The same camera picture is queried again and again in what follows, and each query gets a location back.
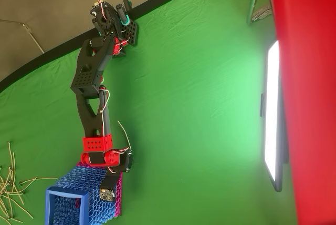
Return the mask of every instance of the blue honeycomb box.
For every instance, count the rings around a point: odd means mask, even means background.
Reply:
[[[114,202],[100,200],[104,168],[77,164],[46,190],[45,225],[101,225],[120,215],[122,174]]]

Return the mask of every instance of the black border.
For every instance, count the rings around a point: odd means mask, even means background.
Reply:
[[[143,15],[147,14],[148,12],[162,6],[163,4],[169,2],[171,0],[148,0],[137,7],[134,7],[130,12],[129,15],[133,20],[136,20]],[[58,59],[68,53],[73,52],[76,49],[79,49],[84,40],[88,38],[93,38],[99,36],[98,31],[94,28],[91,29],[49,51],[46,53],[34,58],[30,62],[26,63],[24,66],[20,67],[19,69],[15,70],[13,73],[8,75],[2,81],[0,81],[0,93],[9,87],[11,84],[16,82],[17,80],[23,78],[27,74],[31,73],[32,71],[36,70],[37,68]]]

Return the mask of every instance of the robotic arm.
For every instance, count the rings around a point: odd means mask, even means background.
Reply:
[[[128,138],[127,148],[113,149],[107,105],[109,91],[101,84],[109,60],[125,56],[125,45],[136,44],[138,26],[127,15],[127,11],[132,8],[130,2],[123,1],[124,5],[119,4],[116,9],[104,0],[98,0],[91,8],[90,14],[94,16],[92,23],[100,36],[84,41],[71,84],[85,132],[81,162],[107,169],[100,191],[104,193],[101,198],[109,201],[113,201],[114,187],[120,173],[130,171],[132,166],[132,150]],[[100,101],[97,113],[93,112],[89,104],[89,99],[94,98],[99,98]]]

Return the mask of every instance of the white led light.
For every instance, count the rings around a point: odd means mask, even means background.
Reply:
[[[278,91],[279,42],[276,41],[268,51],[265,130],[265,162],[273,180],[276,179]]]

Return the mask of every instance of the green fabric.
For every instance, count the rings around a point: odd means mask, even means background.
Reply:
[[[272,17],[246,25],[249,0],[172,0],[137,20],[139,41],[104,72],[113,144],[134,164],[122,216],[108,224],[296,224],[290,169],[276,193],[259,116]],[[61,177],[78,161],[83,129],[70,90],[78,50],[0,94],[0,158],[13,142],[17,179]],[[24,224],[44,224],[45,189],[27,189]]]

